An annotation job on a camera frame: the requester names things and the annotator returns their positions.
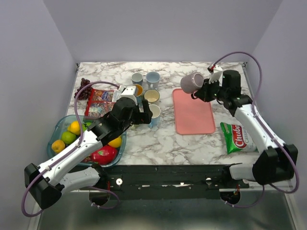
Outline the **light blue faceted mug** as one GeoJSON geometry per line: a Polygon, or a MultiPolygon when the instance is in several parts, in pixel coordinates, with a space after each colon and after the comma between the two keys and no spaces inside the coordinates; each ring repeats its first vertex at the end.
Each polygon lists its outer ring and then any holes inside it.
{"type": "Polygon", "coordinates": [[[153,114],[151,123],[149,124],[149,128],[153,128],[154,126],[157,126],[160,121],[161,109],[155,104],[149,105],[149,109],[153,114]]]}

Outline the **cream mug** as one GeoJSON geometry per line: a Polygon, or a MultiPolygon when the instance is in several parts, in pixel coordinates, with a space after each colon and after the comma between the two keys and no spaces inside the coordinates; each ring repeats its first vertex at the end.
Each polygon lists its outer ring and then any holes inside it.
{"type": "Polygon", "coordinates": [[[155,89],[149,89],[144,93],[144,99],[148,101],[149,104],[158,105],[160,102],[160,93],[155,89]]]}

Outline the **purple mug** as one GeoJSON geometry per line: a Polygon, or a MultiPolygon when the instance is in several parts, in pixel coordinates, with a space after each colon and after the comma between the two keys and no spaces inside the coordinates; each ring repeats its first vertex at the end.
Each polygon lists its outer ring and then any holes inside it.
{"type": "Polygon", "coordinates": [[[180,81],[180,87],[183,92],[190,94],[191,98],[195,100],[197,98],[194,96],[194,92],[201,89],[203,83],[204,76],[199,72],[195,72],[183,77],[180,81]]]}

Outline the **blue butterfly mug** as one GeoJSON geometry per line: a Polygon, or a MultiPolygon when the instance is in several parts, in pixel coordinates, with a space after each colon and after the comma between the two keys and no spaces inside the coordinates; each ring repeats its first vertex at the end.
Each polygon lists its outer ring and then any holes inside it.
{"type": "Polygon", "coordinates": [[[139,84],[134,85],[136,87],[136,97],[142,97],[143,96],[143,87],[139,84]]]}

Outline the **grey-blue mug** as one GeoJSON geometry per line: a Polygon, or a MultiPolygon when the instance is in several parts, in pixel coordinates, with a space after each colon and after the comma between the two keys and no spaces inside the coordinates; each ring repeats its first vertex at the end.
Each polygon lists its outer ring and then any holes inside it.
{"type": "Polygon", "coordinates": [[[146,81],[148,89],[157,90],[159,88],[160,74],[155,71],[148,72],[146,74],[146,81]]]}

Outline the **dark blue-grey mug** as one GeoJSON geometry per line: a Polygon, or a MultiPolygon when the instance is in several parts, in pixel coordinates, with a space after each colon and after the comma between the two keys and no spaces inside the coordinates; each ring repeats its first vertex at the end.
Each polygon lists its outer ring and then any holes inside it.
{"type": "Polygon", "coordinates": [[[133,84],[138,84],[138,85],[142,86],[142,84],[143,84],[143,75],[140,74],[140,73],[134,73],[131,76],[131,81],[132,81],[133,84]]]}

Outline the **light green mug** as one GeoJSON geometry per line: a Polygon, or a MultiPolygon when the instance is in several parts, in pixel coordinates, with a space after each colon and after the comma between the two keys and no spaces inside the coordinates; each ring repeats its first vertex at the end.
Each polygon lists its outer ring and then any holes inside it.
{"type": "Polygon", "coordinates": [[[131,130],[136,130],[138,127],[139,127],[139,125],[132,125],[130,129],[131,130]]]}

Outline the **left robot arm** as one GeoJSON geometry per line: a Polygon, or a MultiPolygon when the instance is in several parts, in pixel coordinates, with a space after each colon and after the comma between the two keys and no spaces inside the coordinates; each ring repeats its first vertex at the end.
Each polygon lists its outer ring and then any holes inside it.
{"type": "Polygon", "coordinates": [[[66,149],[48,161],[36,166],[31,163],[24,169],[26,192],[30,193],[41,209],[54,205],[61,196],[84,187],[107,188],[109,176],[98,164],[85,170],[70,173],[83,159],[119,137],[130,126],[149,124],[153,113],[147,100],[142,101],[143,111],[132,99],[123,97],[113,109],[98,118],[66,149]]]}

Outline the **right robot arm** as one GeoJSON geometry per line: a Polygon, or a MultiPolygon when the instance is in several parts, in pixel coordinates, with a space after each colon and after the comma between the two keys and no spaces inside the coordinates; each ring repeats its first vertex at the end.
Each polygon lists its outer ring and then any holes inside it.
{"type": "Polygon", "coordinates": [[[221,175],[223,186],[230,188],[238,180],[260,185],[290,180],[295,174],[298,150],[280,139],[260,116],[252,99],[241,92],[241,75],[236,70],[213,73],[204,79],[203,86],[192,95],[204,102],[216,100],[246,129],[259,152],[252,164],[233,164],[221,175]]]}

